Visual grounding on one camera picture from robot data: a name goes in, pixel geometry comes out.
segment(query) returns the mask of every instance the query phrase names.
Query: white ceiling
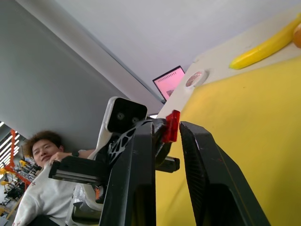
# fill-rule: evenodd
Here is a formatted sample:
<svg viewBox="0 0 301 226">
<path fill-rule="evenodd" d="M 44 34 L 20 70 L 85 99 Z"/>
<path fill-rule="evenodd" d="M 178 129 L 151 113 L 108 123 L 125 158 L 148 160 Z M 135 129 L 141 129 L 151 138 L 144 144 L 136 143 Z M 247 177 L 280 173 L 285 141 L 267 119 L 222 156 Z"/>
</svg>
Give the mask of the white ceiling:
<svg viewBox="0 0 301 226">
<path fill-rule="evenodd" d="M 143 84 L 300 0 L 55 0 Z"/>
</svg>

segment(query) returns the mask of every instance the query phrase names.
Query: white sweater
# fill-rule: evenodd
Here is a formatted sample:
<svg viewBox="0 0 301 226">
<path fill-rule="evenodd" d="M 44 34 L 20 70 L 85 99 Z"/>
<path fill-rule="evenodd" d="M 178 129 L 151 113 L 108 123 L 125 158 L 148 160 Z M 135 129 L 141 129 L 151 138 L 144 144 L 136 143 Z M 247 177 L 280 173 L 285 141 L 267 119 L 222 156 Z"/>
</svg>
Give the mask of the white sweater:
<svg viewBox="0 0 301 226">
<path fill-rule="evenodd" d="M 50 169 L 46 165 L 25 191 L 13 226 L 26 226 L 38 215 L 50 216 L 58 225 L 65 225 L 76 183 L 50 179 Z"/>
</svg>

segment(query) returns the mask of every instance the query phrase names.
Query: man's hand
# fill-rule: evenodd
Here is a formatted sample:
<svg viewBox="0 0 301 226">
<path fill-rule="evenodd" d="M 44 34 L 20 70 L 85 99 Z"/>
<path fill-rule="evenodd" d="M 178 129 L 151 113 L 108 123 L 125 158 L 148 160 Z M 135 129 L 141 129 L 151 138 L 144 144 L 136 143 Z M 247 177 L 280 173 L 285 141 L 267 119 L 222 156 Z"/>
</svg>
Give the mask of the man's hand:
<svg viewBox="0 0 301 226">
<path fill-rule="evenodd" d="M 72 156 L 72 153 L 57 152 L 51 156 L 49 163 L 52 165 L 53 161 L 61 161 L 63 158 L 66 158 L 67 156 Z"/>
</svg>

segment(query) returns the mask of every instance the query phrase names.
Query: man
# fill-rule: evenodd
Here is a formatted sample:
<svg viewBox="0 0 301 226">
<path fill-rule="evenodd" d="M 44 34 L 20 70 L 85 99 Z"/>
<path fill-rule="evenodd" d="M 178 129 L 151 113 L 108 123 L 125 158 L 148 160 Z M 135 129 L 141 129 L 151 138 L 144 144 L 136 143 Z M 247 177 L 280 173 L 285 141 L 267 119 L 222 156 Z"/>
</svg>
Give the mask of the man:
<svg viewBox="0 0 301 226">
<path fill-rule="evenodd" d="M 26 226 L 39 215 L 47 215 L 59 226 L 65 226 L 76 184 L 48 178 L 51 164 L 71 155 L 87 158 L 93 151 L 66 153 L 61 137 L 51 131 L 43 131 L 30 138 L 24 152 L 33 157 L 43 170 L 24 193 L 13 226 Z"/>
</svg>

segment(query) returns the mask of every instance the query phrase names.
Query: curly hair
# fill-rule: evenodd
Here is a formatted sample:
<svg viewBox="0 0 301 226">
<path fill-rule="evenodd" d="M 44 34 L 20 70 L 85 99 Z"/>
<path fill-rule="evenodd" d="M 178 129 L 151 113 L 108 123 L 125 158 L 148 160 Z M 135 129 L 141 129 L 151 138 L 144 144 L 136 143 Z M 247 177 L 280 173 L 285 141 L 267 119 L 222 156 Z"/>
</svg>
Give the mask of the curly hair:
<svg viewBox="0 0 301 226">
<path fill-rule="evenodd" d="M 40 140 L 49 140 L 50 142 L 54 143 L 57 147 L 62 145 L 62 138 L 60 135 L 52 132 L 52 131 L 41 131 L 35 135 L 33 135 L 30 139 L 28 139 L 24 145 L 24 155 L 26 157 L 33 157 L 32 154 L 32 147 L 35 143 Z"/>
</svg>

